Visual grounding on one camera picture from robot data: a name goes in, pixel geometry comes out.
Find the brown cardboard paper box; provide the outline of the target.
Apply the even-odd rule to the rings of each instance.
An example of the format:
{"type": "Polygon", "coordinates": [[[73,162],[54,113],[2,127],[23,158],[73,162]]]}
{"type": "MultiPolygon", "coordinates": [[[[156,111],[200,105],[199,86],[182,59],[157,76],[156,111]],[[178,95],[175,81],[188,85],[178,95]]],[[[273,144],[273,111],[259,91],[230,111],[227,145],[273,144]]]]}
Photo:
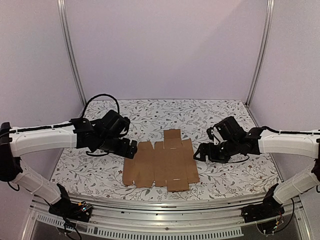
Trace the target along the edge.
{"type": "Polygon", "coordinates": [[[163,141],[141,141],[133,159],[125,158],[122,182],[125,186],[149,188],[153,184],[168,192],[184,192],[200,182],[190,138],[183,140],[180,129],[163,131],[163,141]]]}

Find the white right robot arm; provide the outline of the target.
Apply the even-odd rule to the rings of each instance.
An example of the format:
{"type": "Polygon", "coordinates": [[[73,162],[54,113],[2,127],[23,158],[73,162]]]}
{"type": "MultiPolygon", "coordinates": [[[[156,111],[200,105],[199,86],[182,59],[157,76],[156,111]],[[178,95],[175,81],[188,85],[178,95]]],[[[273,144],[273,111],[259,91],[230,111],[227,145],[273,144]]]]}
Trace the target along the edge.
{"type": "Polygon", "coordinates": [[[319,131],[280,131],[266,126],[245,131],[242,127],[228,129],[218,126],[214,133],[209,128],[207,134],[212,141],[199,145],[193,155],[194,160],[228,163],[234,155],[268,153],[298,155],[314,159],[314,165],[306,167],[290,179],[270,188],[258,208],[262,218],[269,218],[278,210],[278,206],[320,184],[319,131]]]}

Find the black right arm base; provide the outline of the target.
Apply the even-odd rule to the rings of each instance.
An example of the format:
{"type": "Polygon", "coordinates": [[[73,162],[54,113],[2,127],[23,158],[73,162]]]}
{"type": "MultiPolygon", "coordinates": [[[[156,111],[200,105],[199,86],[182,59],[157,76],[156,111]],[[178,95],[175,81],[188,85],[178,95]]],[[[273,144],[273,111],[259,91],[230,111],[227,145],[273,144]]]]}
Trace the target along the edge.
{"type": "Polygon", "coordinates": [[[264,196],[262,203],[250,204],[241,208],[241,216],[245,223],[256,222],[276,217],[285,213],[283,205],[274,198],[274,191],[279,184],[273,185],[264,196]]]}

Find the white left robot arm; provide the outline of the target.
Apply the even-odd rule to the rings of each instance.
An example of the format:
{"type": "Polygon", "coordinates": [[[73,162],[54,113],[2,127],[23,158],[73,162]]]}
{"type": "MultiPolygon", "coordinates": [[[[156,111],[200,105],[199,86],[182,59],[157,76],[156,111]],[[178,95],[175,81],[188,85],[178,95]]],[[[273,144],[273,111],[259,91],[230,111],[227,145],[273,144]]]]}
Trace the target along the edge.
{"type": "Polygon", "coordinates": [[[88,149],[133,159],[137,142],[125,138],[130,123],[116,120],[113,123],[101,119],[74,118],[56,125],[20,128],[4,122],[0,128],[0,180],[25,188],[31,194],[43,198],[63,216],[74,213],[66,189],[52,183],[31,169],[21,157],[25,154],[52,149],[88,149]]]}

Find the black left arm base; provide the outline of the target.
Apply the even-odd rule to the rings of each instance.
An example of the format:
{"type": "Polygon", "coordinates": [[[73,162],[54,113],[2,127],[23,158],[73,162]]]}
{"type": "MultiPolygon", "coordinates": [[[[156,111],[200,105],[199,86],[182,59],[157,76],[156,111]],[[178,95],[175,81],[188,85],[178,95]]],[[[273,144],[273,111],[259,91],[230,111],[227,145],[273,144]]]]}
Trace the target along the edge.
{"type": "Polygon", "coordinates": [[[61,199],[55,204],[50,204],[48,212],[62,218],[88,223],[93,206],[85,201],[72,203],[66,189],[59,183],[57,187],[60,190],[61,199]]]}

